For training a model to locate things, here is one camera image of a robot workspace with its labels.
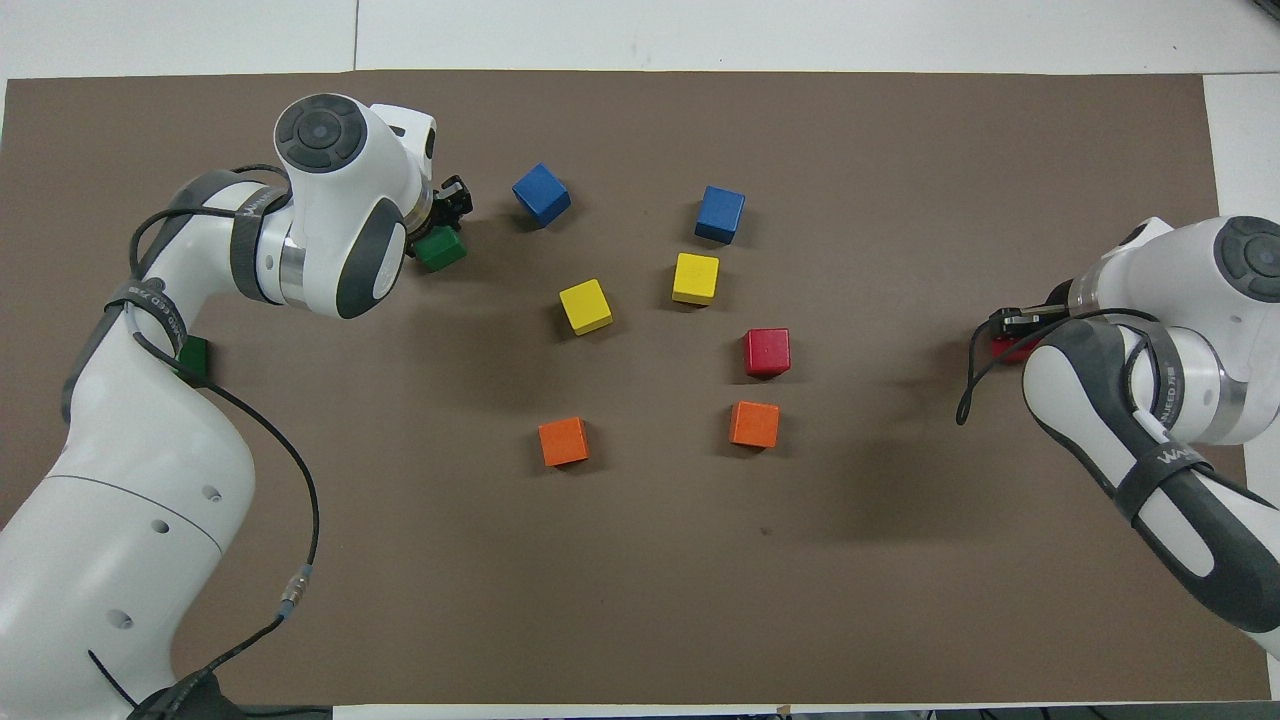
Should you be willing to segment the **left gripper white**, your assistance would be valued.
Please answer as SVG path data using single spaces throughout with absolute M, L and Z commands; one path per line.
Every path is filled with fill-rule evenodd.
M 457 231 L 457 217 L 468 215 L 474 210 L 474 200 L 465 181 L 460 176 L 452 176 L 442 184 L 442 202 L 434 202 L 435 118 L 410 108 L 387 104 L 376 104 L 375 113 L 397 136 L 406 155 L 415 164 L 419 177 L 412 208 L 404 214 L 406 240 L 415 241 L 428 231 L 433 232 L 440 227 Z

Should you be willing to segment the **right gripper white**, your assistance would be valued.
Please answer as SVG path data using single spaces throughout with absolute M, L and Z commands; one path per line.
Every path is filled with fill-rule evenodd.
M 1120 318 L 1134 318 L 1157 322 L 1158 318 L 1152 313 L 1132 307 L 1126 302 L 1126 286 L 1120 278 L 1120 270 L 1128 265 L 1134 252 L 1172 231 L 1167 222 L 1157 217 L 1147 218 L 1135 225 L 1121 243 L 1105 252 L 1079 277 L 1055 287 L 1044 305 L 1075 319 L 1106 318 L 1108 322 L 1117 322 Z M 998 307 L 988 316 L 991 343 L 1014 346 L 1030 337 L 1029 345 L 1034 346 L 1039 338 L 1059 325 L 1059 322 L 1048 322 L 1050 319 L 1051 311 L 1043 306 Z

